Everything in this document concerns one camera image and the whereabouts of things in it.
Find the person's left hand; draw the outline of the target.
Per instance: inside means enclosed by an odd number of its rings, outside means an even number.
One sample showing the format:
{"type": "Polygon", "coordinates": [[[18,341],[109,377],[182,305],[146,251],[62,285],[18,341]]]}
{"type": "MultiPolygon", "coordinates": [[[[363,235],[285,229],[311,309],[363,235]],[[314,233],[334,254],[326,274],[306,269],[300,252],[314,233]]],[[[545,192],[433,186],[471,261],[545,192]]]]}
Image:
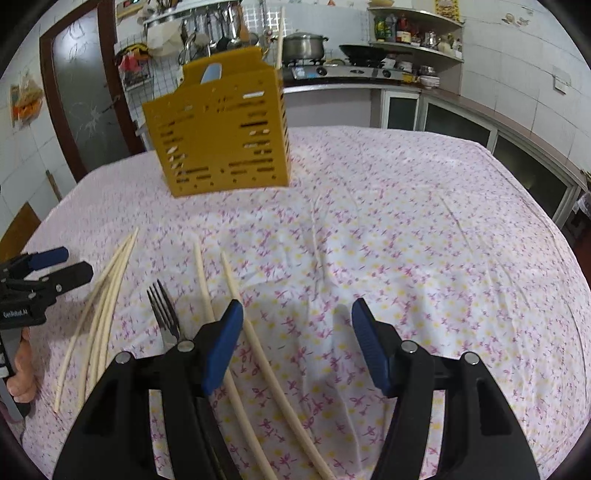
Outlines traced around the person's left hand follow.
{"type": "Polygon", "coordinates": [[[21,339],[14,358],[15,374],[8,379],[7,388],[16,403],[30,403],[36,395],[37,386],[33,368],[33,353],[30,344],[30,329],[21,331],[21,339]]]}

